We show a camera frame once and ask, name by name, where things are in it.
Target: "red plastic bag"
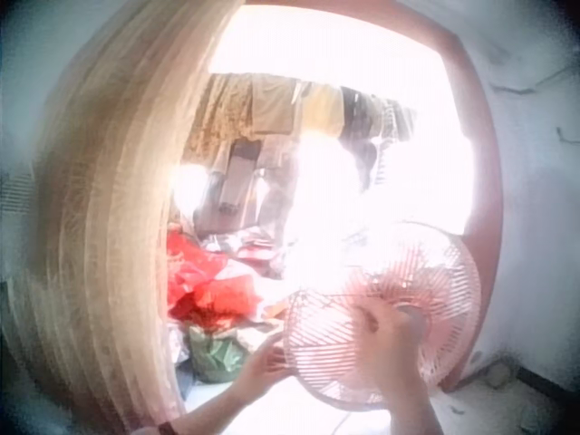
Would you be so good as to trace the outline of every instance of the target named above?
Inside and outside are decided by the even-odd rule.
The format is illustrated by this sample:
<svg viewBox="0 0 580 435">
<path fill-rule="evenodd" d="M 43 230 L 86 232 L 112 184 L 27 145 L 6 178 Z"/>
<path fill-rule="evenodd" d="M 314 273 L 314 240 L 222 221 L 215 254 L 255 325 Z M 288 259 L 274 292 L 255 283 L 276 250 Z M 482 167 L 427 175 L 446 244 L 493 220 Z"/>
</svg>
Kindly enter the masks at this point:
<svg viewBox="0 0 580 435">
<path fill-rule="evenodd" d="M 169 308 L 196 286 L 213 279 L 227 264 L 224 254 L 200 249 L 173 231 L 167 236 L 167 253 Z"/>
<path fill-rule="evenodd" d="M 170 317 L 215 331 L 256 314 L 262 298 L 251 267 L 200 249 L 174 232 L 168 234 L 168 256 Z"/>
</svg>

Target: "hand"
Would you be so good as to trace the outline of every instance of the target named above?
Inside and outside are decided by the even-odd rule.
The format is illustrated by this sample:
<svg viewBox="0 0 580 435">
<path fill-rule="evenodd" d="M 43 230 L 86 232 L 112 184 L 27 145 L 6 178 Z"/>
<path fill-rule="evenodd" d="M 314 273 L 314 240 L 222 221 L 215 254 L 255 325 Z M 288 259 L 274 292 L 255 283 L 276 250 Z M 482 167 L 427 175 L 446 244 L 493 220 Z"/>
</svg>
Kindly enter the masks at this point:
<svg viewBox="0 0 580 435">
<path fill-rule="evenodd" d="M 382 393 L 387 407 L 427 397 L 418 368 L 420 335 L 411 317 L 382 299 L 357 302 L 355 340 L 362 377 Z"/>
<path fill-rule="evenodd" d="M 247 359 L 242 372 L 230 387 L 232 394 L 245 405 L 259 399 L 274 384 L 294 374 L 286 364 L 283 349 L 275 347 L 281 338 L 282 333 L 268 337 Z"/>
</svg>

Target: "fan grille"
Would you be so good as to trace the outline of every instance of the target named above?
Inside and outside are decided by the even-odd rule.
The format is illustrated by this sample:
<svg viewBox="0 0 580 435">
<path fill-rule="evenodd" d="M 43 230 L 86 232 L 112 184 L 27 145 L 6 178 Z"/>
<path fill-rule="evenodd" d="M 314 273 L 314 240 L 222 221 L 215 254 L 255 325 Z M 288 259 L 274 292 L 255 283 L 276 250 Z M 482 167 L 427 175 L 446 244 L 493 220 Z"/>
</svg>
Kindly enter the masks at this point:
<svg viewBox="0 0 580 435">
<path fill-rule="evenodd" d="M 346 267 L 334 288 L 296 293 L 285 323 L 287 359 L 301 383 L 319 399 L 351 411 L 382 406 L 382 396 L 358 382 L 351 315 L 357 298 L 379 297 L 422 313 L 419 369 L 430 386 L 459 362 L 479 318 L 477 268 L 458 237 L 402 223 L 373 239 L 372 261 Z"/>
</svg>

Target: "wooden panel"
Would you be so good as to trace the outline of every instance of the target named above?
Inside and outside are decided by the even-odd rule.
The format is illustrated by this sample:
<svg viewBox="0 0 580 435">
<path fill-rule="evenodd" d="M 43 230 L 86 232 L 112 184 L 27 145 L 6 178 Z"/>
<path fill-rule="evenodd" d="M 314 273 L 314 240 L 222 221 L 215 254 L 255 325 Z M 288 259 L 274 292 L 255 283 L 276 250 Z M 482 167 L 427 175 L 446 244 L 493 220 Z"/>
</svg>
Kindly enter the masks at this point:
<svg viewBox="0 0 580 435">
<path fill-rule="evenodd" d="M 239 3 L 129 2 L 48 104 L 34 261 L 2 294 L 2 332 L 34 380 L 101 433 L 184 412 L 164 325 L 169 180 Z"/>
</svg>

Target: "fan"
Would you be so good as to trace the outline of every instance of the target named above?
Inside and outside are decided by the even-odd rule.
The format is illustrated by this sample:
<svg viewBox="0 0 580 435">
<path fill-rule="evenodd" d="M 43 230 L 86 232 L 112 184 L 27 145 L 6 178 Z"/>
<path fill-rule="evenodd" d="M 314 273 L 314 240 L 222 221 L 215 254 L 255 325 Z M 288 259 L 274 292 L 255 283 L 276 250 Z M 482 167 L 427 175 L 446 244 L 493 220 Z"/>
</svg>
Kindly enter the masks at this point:
<svg viewBox="0 0 580 435">
<path fill-rule="evenodd" d="M 419 314 L 419 368 L 429 386 L 459 362 L 479 318 L 477 268 L 458 237 L 422 224 L 400 223 L 373 240 L 371 262 L 345 267 L 339 285 L 298 291 L 285 322 L 286 358 L 299 381 L 318 399 L 349 411 L 382 406 L 380 393 L 359 382 L 353 344 L 355 300 L 377 297 Z"/>
</svg>

